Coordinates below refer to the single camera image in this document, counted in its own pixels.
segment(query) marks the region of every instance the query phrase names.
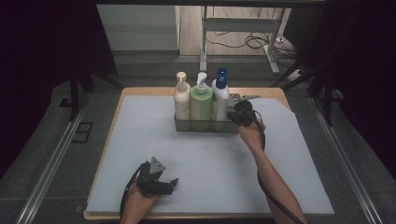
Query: white paper sheet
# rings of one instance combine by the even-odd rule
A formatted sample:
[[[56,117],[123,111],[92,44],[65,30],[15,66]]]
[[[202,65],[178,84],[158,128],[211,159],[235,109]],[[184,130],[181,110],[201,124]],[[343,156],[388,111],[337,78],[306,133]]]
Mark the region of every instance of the white paper sheet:
[[[276,99],[254,99],[266,125],[265,152],[307,214],[333,214],[294,114]],[[119,212],[125,185],[155,156],[179,178],[153,213],[270,213],[247,146],[235,133],[183,133],[170,96],[125,96],[94,183],[88,212]]]

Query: white bottle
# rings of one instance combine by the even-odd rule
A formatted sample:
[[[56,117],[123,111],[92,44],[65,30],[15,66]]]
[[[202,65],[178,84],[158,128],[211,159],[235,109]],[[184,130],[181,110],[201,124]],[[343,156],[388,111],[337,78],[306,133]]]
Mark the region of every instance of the white bottle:
[[[218,78],[212,82],[213,105],[211,119],[215,121],[227,120],[228,101],[230,92],[227,86],[227,69],[218,70]]]
[[[177,73],[175,87],[175,119],[190,120],[190,85],[186,82],[186,73]]]

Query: hand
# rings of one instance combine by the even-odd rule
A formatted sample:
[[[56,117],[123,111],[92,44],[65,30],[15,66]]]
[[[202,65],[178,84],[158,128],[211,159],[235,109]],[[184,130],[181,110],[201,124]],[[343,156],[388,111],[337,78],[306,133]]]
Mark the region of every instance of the hand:
[[[153,195],[150,198],[145,197],[136,183],[133,183],[128,191],[120,224],[138,223],[149,213],[149,210],[159,198],[160,195]]]
[[[242,140],[244,140],[250,150],[257,147],[262,147],[262,138],[256,123],[253,122],[247,127],[240,125],[236,128],[236,130],[239,132]]]

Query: metal frame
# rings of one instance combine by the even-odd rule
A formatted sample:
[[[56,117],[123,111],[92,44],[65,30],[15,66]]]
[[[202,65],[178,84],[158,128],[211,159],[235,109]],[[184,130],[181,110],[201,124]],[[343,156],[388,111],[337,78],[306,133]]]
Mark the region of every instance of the metal frame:
[[[101,5],[213,6],[213,7],[330,7],[353,6],[360,0],[95,0]]]
[[[366,215],[367,220],[372,224],[382,223],[381,217],[379,216],[377,209],[373,200],[371,199],[367,189],[364,187],[361,179],[353,168],[346,151],[340,143],[332,126],[327,123],[327,120],[321,116],[322,108],[320,106],[320,101],[318,98],[310,98],[311,104],[315,108],[320,125],[323,128],[327,138],[329,139],[332,149],[334,150],[335,156],[340,162],[340,166],[344,170],[347,180],[349,181],[350,187],[355,192],[355,196],[361,204],[361,209],[364,215]]]
[[[83,96],[82,106],[78,113],[76,114],[76,118],[73,121],[70,121],[66,130],[64,131],[64,135],[62,139],[59,141],[58,146],[55,148],[53,154],[49,158],[49,162],[44,168],[43,173],[38,178],[35,183],[35,187],[29,195],[24,207],[22,208],[20,214],[18,215],[16,224],[19,223],[32,223],[35,218],[35,214],[40,207],[40,204],[43,202],[44,196],[47,193],[47,190],[50,187],[50,183],[52,182],[53,177],[55,177],[56,171],[60,166],[62,159],[64,158],[64,154],[70,144],[70,141],[73,138],[73,134],[76,131],[79,122],[81,121],[82,116],[84,115],[85,109],[90,100],[90,93],[87,93]]]
[[[264,46],[265,55],[271,65],[272,72],[279,74],[276,60],[272,54],[277,33],[279,32],[285,8],[281,8],[276,20],[272,19],[240,19],[240,18],[208,18],[207,6],[204,6],[204,15],[202,17],[202,44],[200,56],[200,71],[206,71],[206,32],[223,31],[223,32],[254,32],[254,33],[272,33],[268,46]]]

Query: white pump bottle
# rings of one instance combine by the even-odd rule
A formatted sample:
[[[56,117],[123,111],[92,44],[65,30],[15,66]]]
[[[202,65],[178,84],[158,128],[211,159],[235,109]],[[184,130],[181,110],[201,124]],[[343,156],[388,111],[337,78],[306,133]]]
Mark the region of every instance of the white pump bottle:
[[[186,79],[186,73],[177,73],[177,85],[174,95],[175,119],[190,119],[190,85],[186,82]]]

